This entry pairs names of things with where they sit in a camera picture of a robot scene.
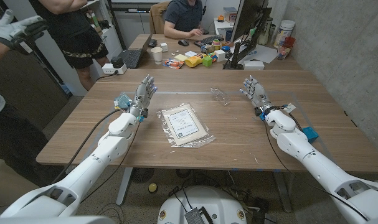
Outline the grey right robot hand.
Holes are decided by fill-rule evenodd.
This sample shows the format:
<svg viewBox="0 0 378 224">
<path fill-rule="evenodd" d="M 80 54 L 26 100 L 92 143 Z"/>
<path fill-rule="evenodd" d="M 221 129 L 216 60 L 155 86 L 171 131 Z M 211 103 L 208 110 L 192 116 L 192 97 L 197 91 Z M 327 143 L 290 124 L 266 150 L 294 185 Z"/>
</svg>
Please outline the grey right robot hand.
<svg viewBox="0 0 378 224">
<path fill-rule="evenodd" d="M 263 86 L 252 76 L 249 76 L 244 80 L 243 88 L 240 89 L 240 92 L 244 94 L 251 101 L 252 105 L 261 112 L 265 112 L 267 109 L 273 107 Z"/>
</svg>

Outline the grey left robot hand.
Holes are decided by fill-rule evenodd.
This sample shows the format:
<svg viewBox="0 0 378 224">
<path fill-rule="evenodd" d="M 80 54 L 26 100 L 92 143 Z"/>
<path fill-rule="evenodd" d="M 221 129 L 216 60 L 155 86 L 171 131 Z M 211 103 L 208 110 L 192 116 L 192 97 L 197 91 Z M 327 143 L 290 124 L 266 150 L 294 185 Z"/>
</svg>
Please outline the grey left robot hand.
<svg viewBox="0 0 378 224">
<path fill-rule="evenodd" d="M 147 118 L 148 106 L 157 89 L 154 85 L 154 77 L 147 75 L 136 89 L 135 97 L 129 107 L 129 113 L 138 117 L 138 119 Z"/>
</svg>

